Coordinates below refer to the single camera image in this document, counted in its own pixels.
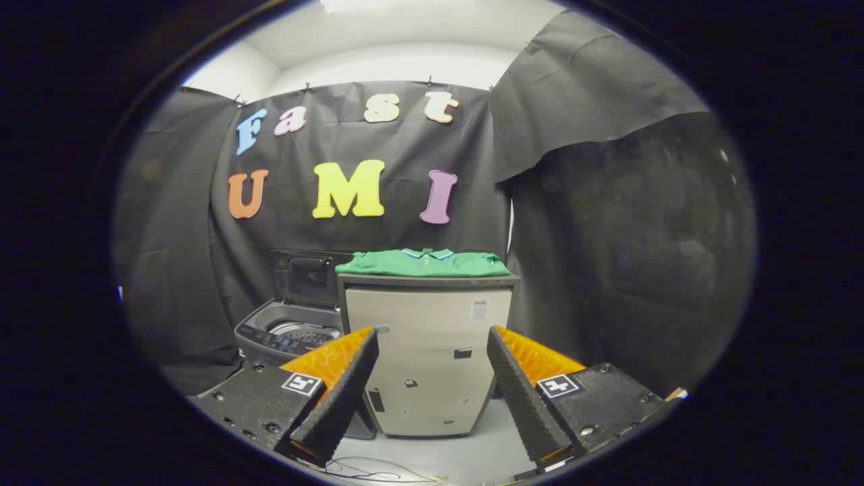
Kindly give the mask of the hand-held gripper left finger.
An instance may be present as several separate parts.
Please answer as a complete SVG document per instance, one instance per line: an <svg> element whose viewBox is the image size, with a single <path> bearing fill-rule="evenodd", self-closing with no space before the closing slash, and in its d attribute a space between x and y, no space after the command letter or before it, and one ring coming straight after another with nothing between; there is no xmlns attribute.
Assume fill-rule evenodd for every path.
<svg viewBox="0 0 864 486"><path fill-rule="evenodd" d="M248 364L190 402L251 445L324 467L358 410L378 341L367 327L287 363Z"/></svg>

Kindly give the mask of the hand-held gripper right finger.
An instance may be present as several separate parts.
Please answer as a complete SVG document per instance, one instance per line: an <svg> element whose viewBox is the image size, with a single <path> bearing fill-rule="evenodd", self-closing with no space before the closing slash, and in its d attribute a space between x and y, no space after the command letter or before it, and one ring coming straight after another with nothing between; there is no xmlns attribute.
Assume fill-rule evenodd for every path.
<svg viewBox="0 0 864 486"><path fill-rule="evenodd" d="M493 326L487 356L528 457L594 456L660 418L667 401L611 363L593 366Z"/></svg>

